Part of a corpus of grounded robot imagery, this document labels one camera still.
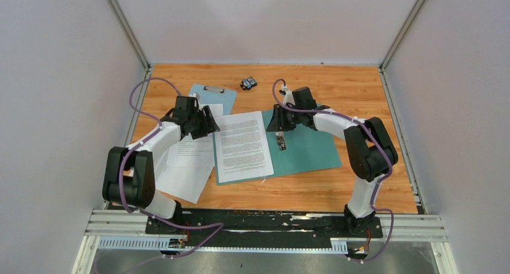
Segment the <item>printed text paper sheet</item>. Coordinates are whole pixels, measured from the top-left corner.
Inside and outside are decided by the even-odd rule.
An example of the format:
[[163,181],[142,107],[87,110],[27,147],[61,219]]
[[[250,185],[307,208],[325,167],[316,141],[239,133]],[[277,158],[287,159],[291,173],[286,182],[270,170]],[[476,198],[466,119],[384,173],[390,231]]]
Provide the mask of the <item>printed text paper sheet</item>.
[[260,111],[223,115],[214,133],[218,185],[257,180],[274,174]]

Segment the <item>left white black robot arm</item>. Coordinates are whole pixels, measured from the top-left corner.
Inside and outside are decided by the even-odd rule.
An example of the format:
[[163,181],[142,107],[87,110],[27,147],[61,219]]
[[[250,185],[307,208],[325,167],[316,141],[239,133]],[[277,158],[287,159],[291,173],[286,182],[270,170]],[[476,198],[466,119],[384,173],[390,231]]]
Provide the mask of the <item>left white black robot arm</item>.
[[126,147],[112,147],[107,156],[102,197],[125,206],[159,216],[161,226],[170,234],[179,233],[184,217],[180,204],[157,192],[156,179],[162,174],[171,146],[183,138],[199,139],[219,131],[208,105],[202,106],[198,94],[177,96],[156,127],[139,141]]

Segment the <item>green file folder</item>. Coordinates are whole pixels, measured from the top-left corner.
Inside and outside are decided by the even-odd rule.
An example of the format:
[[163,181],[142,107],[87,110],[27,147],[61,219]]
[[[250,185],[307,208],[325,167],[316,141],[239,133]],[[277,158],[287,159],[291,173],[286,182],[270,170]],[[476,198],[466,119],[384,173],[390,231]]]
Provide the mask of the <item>green file folder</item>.
[[[269,124],[271,111],[261,111],[264,127]],[[274,174],[265,178],[281,177],[302,172],[340,168],[342,162],[331,134],[299,125],[284,134],[286,149],[281,150],[275,133],[267,132]]]

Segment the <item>upper left paper sheet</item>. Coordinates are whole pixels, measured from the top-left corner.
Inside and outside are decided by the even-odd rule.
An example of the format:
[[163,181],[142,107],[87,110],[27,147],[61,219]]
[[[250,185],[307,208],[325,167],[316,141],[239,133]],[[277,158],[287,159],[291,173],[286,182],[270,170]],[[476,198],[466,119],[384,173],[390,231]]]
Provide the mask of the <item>upper left paper sheet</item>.
[[168,150],[166,166],[213,167],[213,134],[198,139],[188,135],[172,145]]

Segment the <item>light blue clipboard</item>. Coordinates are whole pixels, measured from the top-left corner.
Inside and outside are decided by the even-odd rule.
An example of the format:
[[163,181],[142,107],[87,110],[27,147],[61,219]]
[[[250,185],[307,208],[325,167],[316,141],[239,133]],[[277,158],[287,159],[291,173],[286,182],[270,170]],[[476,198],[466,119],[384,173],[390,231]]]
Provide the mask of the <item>light blue clipboard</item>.
[[223,114],[230,115],[237,97],[237,92],[218,86],[194,84],[189,96],[197,96],[201,104],[222,104]]

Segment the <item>lower left paper sheet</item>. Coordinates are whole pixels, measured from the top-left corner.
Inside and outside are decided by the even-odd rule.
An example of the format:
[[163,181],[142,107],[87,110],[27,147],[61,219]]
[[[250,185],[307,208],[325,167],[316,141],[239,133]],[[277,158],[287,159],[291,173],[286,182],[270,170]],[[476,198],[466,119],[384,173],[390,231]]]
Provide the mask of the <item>lower left paper sheet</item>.
[[170,150],[156,189],[196,204],[213,168],[213,151],[180,154]]

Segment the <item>aluminium frame rail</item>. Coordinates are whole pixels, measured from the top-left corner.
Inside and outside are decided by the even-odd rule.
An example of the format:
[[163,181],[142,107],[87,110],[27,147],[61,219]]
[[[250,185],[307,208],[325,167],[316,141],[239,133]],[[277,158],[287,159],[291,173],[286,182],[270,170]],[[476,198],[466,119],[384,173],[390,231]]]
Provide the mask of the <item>aluminium frame rail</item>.
[[95,210],[85,230],[100,249],[143,249],[181,254],[211,252],[347,254],[376,252],[385,242],[446,242],[435,215],[378,214],[365,230],[349,234],[341,213],[186,209],[187,229],[140,213]]

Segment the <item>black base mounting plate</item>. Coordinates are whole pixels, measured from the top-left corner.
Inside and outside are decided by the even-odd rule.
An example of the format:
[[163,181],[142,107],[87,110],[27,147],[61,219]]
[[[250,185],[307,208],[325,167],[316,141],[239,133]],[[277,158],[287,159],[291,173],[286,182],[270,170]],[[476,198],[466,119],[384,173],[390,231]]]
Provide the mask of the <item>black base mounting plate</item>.
[[149,218],[145,232],[179,235],[196,246],[222,223],[220,232],[205,245],[239,248],[330,248],[332,238],[383,237],[379,218],[374,217],[366,228],[352,229],[341,213],[183,209],[174,223]]

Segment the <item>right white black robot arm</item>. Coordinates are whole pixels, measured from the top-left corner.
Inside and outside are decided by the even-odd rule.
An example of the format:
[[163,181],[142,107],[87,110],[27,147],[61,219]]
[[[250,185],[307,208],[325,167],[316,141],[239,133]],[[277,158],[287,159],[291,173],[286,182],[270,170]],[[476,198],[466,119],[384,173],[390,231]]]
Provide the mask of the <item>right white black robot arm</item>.
[[284,151],[284,133],[303,125],[344,140],[351,169],[356,175],[354,190],[344,209],[343,227],[359,236],[375,217],[375,200],[382,181],[393,172],[398,154],[384,123],[378,117],[350,117],[325,105],[318,105],[309,87],[290,90],[283,84],[274,90],[275,105],[267,132],[275,135]]

